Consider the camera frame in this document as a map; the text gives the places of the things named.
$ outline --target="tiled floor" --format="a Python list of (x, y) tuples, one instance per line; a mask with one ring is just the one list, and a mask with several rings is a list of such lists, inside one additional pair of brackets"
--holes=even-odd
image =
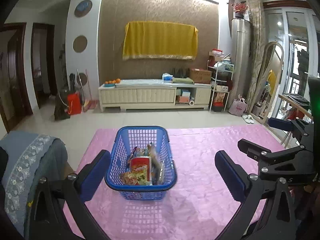
[(60, 138), (68, 151), (68, 162), (76, 170), (93, 135), (100, 128), (120, 128), (126, 125), (159, 125), (164, 128), (202, 128), (245, 125), (246, 122), (227, 112), (214, 113), (195, 110), (139, 110), (120, 112), (118, 108), (100, 112), (95, 110), (71, 116), (70, 119), (54, 121), (54, 100), (33, 116), (22, 121), (17, 130), (48, 134)]

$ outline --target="pink tablecloth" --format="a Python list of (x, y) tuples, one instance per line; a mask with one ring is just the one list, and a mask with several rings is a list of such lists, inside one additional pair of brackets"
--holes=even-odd
[[(111, 151), (117, 129), (100, 129), (94, 135), (79, 172), (101, 149)], [(86, 205), (112, 240), (214, 239), (239, 207), (214, 165), (214, 155), (225, 150), (247, 173), (257, 173), (257, 162), (237, 148), (244, 138), (280, 151), (284, 148), (262, 125), (220, 128), (169, 129), (177, 184), (162, 201), (128, 201), (102, 180)], [(262, 211), (261, 201), (254, 219)], [(64, 212), (73, 232), (82, 236), (68, 207)]]

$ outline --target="brown door frame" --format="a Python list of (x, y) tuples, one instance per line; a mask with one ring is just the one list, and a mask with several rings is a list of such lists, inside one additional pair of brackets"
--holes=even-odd
[[(56, 82), (56, 75), (54, 70), (54, 51), (53, 51), (53, 43), (54, 43), (54, 25), (50, 24), (43, 24), (43, 23), (33, 23), (32, 26), (32, 34), (31, 34), (31, 71), (32, 71), (32, 80), (33, 80), (33, 36), (36, 29), (38, 30), (47, 30), (47, 48), (46, 48), (46, 58), (47, 58), (47, 69), (48, 69), (48, 81), (49, 81), (49, 87), (50, 92), (52, 95), (57, 95), (58, 89), (57, 89), (57, 82)], [(38, 95), (36, 93), (36, 99), (38, 106), (40, 108)]]
[[(23, 60), (23, 49), (24, 49), (24, 36), (26, 32), (26, 23), (9, 23), (4, 24), (3, 27), (0, 28), (0, 32), (10, 31), (10, 30), (18, 30), (22, 35), (19, 35), (19, 45), (20, 49), (18, 50), (18, 75), (19, 75), (19, 85), (20, 85), (20, 93), (22, 96), (23, 105), (25, 106), (26, 114), (32, 115), (32, 108), (29, 101), (25, 71), (24, 71), (24, 60)], [(0, 100), (0, 114), (4, 123), (4, 126), (7, 132), (10, 132), (9, 124), (7, 118), (4, 113), (4, 109), (2, 106), (2, 102)]]

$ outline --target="basket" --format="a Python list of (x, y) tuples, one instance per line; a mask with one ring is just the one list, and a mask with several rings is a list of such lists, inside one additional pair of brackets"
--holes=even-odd
[[(153, 143), (164, 162), (164, 182), (162, 185), (129, 186), (124, 185), (119, 177), (129, 171), (127, 159), (135, 146), (145, 148)], [(128, 200), (160, 200), (167, 190), (177, 182), (177, 172), (169, 144), (167, 131), (160, 126), (126, 126), (121, 128), (113, 144), (111, 164), (105, 175), (106, 184), (113, 190), (120, 191)]]

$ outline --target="slipper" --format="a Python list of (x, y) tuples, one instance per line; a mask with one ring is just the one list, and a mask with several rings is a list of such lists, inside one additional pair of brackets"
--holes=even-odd
[(254, 124), (253, 117), (252, 117), (250, 114), (248, 115), (248, 119), (246, 119), (246, 120), (248, 120), (249, 123)]
[(250, 123), (249, 119), (248, 119), (248, 115), (243, 114), (242, 115), (243, 120), (245, 120), (246, 123)]

